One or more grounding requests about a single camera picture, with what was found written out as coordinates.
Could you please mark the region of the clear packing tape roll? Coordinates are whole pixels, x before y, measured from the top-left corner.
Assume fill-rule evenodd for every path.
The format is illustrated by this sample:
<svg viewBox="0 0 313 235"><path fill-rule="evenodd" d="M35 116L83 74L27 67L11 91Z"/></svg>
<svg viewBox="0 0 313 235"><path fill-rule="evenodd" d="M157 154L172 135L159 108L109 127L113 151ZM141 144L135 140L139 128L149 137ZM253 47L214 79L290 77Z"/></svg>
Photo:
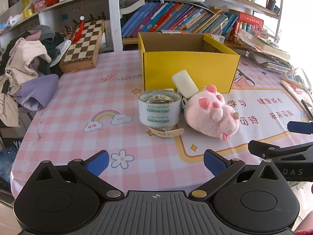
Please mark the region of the clear packing tape roll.
<svg viewBox="0 0 313 235"><path fill-rule="evenodd" d="M138 96L139 120L151 128L175 126L179 121L182 96L171 90L145 91Z"/></svg>

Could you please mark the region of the white power strip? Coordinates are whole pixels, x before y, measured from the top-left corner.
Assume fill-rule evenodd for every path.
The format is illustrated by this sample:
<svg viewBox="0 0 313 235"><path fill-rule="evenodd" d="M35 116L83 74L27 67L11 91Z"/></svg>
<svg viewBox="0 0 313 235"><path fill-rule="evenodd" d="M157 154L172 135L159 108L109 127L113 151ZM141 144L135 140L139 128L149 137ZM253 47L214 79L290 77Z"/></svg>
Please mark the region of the white power strip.
<svg viewBox="0 0 313 235"><path fill-rule="evenodd" d="M303 89L305 87L304 81L300 75L296 73L296 69L290 69L281 75L283 81Z"/></svg>

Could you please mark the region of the wooden chess board box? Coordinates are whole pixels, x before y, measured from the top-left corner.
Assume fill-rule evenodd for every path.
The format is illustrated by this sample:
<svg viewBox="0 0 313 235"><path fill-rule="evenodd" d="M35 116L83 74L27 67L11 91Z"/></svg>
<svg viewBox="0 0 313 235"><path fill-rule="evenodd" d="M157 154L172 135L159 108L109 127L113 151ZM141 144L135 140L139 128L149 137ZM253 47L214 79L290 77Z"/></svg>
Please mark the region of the wooden chess board box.
<svg viewBox="0 0 313 235"><path fill-rule="evenodd" d="M77 43L72 43L77 32L76 28L69 38L71 45L59 63L63 73L95 68L103 31L104 20L84 22L80 40Z"/></svg>

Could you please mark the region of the pile of clothes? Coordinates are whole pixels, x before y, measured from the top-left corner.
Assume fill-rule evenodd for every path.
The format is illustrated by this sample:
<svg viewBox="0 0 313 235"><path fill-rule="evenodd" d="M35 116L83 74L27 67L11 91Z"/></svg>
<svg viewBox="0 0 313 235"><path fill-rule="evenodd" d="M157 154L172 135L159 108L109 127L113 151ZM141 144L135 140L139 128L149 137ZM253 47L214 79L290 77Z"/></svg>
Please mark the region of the pile of clothes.
<svg viewBox="0 0 313 235"><path fill-rule="evenodd" d="M55 94L60 73L58 68L72 42L38 25L12 39L1 54L1 122L19 127L20 111L40 111Z"/></svg>

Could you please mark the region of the red book box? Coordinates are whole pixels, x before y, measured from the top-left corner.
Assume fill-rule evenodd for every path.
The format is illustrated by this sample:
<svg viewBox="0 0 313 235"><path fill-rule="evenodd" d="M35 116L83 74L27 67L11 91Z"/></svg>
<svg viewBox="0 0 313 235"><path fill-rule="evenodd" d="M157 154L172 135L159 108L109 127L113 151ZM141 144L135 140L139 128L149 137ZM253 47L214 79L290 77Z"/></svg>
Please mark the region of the red book box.
<svg viewBox="0 0 313 235"><path fill-rule="evenodd" d="M242 29L253 36L259 36L263 29L263 20L257 17L254 17L250 14L244 12L235 12L237 19L235 20L234 26L230 32L228 38L229 42L235 43L238 38L236 35L239 33L239 30Z"/></svg>

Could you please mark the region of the red tassel ornament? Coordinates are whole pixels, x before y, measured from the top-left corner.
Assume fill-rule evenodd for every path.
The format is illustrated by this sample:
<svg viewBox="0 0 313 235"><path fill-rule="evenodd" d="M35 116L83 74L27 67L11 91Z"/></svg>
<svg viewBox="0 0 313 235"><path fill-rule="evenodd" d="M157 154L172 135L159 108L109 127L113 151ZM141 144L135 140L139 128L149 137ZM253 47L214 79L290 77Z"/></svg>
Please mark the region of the red tassel ornament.
<svg viewBox="0 0 313 235"><path fill-rule="evenodd" d="M75 33L72 39L72 43L77 43L80 40L83 28L84 28L84 16L80 16L80 23L77 27L77 32Z"/></svg>

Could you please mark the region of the cream wrist watch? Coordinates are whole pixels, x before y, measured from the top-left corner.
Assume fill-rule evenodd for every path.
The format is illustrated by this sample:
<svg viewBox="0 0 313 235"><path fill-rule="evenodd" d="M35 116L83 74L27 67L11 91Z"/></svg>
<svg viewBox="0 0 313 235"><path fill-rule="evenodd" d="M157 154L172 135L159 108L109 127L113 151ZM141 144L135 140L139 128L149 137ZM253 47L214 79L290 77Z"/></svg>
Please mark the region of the cream wrist watch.
<svg viewBox="0 0 313 235"><path fill-rule="evenodd" d="M173 138L184 134L185 130L183 128L178 128L177 125L167 126L163 128L152 128L148 127L151 133L162 138Z"/></svg>

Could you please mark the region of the small white charger cube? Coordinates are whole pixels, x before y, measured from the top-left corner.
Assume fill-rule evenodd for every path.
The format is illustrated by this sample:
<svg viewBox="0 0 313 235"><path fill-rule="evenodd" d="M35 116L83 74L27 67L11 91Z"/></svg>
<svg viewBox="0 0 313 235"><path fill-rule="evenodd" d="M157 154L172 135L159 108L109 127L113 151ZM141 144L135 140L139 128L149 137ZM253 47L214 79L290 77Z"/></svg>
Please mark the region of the small white charger cube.
<svg viewBox="0 0 313 235"><path fill-rule="evenodd" d="M169 89L164 89L166 91L172 91L172 92L175 92L175 90L173 88L169 88Z"/></svg>

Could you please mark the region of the white orange medicine box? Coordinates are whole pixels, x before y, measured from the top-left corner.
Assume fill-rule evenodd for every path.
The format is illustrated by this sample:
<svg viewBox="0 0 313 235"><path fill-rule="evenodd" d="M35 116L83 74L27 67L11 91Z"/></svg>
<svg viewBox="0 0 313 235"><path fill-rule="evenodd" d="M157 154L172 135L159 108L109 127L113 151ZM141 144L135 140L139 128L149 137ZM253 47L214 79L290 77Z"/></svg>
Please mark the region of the white orange medicine box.
<svg viewBox="0 0 313 235"><path fill-rule="evenodd" d="M181 34L179 30L161 30L162 34Z"/></svg>

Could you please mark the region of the pink plush pig toy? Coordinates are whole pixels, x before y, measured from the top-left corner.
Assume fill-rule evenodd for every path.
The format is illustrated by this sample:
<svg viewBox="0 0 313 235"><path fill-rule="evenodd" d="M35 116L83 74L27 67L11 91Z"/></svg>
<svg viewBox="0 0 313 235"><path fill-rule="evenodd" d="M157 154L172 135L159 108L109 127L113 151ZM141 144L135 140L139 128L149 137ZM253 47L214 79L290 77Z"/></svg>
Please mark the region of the pink plush pig toy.
<svg viewBox="0 0 313 235"><path fill-rule="evenodd" d="M189 99L182 99L186 123L194 130L228 140L239 129L240 114L226 104L216 86L208 85Z"/></svg>

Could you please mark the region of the stack of papers and books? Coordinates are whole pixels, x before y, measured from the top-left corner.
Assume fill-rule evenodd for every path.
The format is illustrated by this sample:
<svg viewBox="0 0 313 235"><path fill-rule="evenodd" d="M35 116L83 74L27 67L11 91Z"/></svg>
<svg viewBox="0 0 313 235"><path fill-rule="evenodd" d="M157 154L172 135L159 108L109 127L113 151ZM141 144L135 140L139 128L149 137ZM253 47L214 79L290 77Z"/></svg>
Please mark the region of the stack of papers and books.
<svg viewBox="0 0 313 235"><path fill-rule="evenodd" d="M235 35L238 43L248 50L248 57L266 71L283 74L293 68L287 52L276 48L260 37L239 29Z"/></svg>

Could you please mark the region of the row of leaning books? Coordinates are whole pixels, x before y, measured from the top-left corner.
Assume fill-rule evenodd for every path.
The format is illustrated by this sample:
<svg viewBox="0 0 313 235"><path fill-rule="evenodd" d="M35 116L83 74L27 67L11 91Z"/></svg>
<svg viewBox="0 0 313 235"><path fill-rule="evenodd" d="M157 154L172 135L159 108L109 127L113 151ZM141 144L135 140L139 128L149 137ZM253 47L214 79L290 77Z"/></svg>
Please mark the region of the row of leaning books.
<svg viewBox="0 0 313 235"><path fill-rule="evenodd" d="M121 27L121 37L136 38L142 32L204 33L227 37L238 14L183 2L145 1Z"/></svg>

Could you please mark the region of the white shelf post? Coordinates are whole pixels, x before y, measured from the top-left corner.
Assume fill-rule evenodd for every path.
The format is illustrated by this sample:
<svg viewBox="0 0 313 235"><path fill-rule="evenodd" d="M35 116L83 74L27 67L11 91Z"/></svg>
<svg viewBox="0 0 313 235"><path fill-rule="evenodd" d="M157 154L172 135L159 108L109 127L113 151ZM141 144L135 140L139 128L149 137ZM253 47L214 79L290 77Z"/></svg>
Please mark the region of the white shelf post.
<svg viewBox="0 0 313 235"><path fill-rule="evenodd" d="M122 52L121 19L119 0L109 1L110 27L114 52Z"/></svg>

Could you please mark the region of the white power bank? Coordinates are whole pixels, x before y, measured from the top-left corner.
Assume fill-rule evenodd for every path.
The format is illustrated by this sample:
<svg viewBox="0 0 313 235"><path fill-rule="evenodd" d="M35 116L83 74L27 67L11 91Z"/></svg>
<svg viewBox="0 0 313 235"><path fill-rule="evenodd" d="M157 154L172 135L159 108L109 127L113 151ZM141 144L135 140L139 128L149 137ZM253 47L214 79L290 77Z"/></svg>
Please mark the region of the white power bank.
<svg viewBox="0 0 313 235"><path fill-rule="evenodd" d="M186 99L191 98L199 92L199 89L187 73L187 70L181 70L180 72L174 74L172 76L172 81L178 92Z"/></svg>

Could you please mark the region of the yellow cardboard box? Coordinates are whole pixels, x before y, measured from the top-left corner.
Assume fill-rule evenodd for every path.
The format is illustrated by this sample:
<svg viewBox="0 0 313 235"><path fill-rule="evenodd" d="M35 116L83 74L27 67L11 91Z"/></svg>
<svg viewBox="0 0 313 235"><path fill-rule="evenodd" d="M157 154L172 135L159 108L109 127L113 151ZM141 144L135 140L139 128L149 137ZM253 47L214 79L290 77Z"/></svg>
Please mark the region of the yellow cardboard box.
<svg viewBox="0 0 313 235"><path fill-rule="evenodd" d="M186 70L198 89L230 92L240 56L224 44L199 33L143 32L138 39L144 90L174 88L172 76Z"/></svg>

